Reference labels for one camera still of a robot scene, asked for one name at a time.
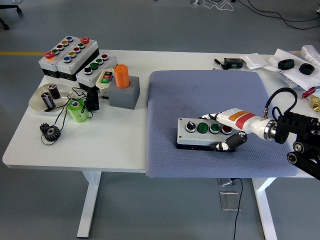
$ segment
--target yellow floor line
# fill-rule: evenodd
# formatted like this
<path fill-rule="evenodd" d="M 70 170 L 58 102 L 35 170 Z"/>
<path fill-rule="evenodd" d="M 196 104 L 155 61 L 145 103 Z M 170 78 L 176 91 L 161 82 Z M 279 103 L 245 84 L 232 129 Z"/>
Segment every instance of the yellow floor line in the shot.
<path fill-rule="evenodd" d="M 43 56 L 44 52 L 32 52 L 32 51 L 0 51 L 0 55 L 10 56 Z"/>

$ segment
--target selector switch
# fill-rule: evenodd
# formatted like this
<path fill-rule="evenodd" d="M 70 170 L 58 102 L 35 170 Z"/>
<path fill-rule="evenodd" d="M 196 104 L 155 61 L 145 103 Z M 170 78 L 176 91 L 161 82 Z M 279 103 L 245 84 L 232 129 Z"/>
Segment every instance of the selector switch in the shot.
<path fill-rule="evenodd" d="M 185 126 L 185 130 L 187 130 L 189 133 L 194 133 L 196 128 L 197 126 L 192 121 L 189 121 Z"/>
<path fill-rule="evenodd" d="M 208 124 L 206 124 L 205 122 L 200 122 L 197 127 L 198 132 L 201 134 L 205 134 L 206 132 L 208 132 L 208 129 Z"/>
<path fill-rule="evenodd" d="M 85 74 L 85 75 L 91 75 L 91 74 L 92 74 L 92 69 L 91 69 L 91 67 L 86 66 L 86 67 L 84 68 L 84 74 Z"/>

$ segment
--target gray control box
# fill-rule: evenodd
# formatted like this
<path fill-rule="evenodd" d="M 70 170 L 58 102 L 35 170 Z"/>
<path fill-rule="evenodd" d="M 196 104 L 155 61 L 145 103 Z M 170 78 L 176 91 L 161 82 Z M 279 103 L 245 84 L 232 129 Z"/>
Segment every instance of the gray control box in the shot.
<path fill-rule="evenodd" d="M 210 150 L 211 145 L 224 142 L 237 130 L 215 120 L 200 118 L 179 118 L 177 125 L 177 148 Z"/>

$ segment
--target gear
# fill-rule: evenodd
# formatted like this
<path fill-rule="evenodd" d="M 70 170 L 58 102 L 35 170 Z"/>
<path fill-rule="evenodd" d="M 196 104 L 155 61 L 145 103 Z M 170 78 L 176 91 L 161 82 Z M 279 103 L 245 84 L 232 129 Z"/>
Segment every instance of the gear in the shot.
<path fill-rule="evenodd" d="M 50 128 L 50 125 L 48 123 L 43 123 L 40 125 L 40 131 L 44 134 L 45 131 Z"/>
<path fill-rule="evenodd" d="M 40 130 L 43 133 L 44 138 L 48 142 L 55 142 L 61 136 L 60 129 L 56 126 L 49 126 L 47 123 L 44 123 L 40 126 Z"/>

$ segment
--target clear plastic tray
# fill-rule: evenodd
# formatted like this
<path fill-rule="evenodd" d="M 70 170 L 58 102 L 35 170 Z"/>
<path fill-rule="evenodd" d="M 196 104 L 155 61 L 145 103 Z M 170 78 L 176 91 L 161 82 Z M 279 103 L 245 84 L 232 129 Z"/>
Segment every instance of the clear plastic tray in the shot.
<path fill-rule="evenodd" d="M 71 86 L 68 85 L 63 85 L 63 84 L 55 84 L 56 87 L 58 88 L 58 91 L 60 93 L 60 98 L 59 99 L 54 99 L 54 103 L 57 107 L 59 108 L 55 108 L 52 109 L 51 111 L 46 111 L 47 110 L 47 106 L 45 105 L 44 101 L 41 98 L 41 94 L 43 94 L 44 92 L 48 92 L 48 86 L 51 85 L 52 83 L 48 83 L 45 85 L 42 85 L 41 87 L 39 87 L 35 93 L 32 95 L 32 97 L 29 100 L 29 107 L 41 114 L 45 114 L 45 115 L 49 115 L 49 116 L 56 116 L 58 115 L 61 110 L 62 107 L 59 106 L 63 106 L 67 103 L 68 96 L 73 97 L 74 95 L 74 91 L 72 90 Z"/>

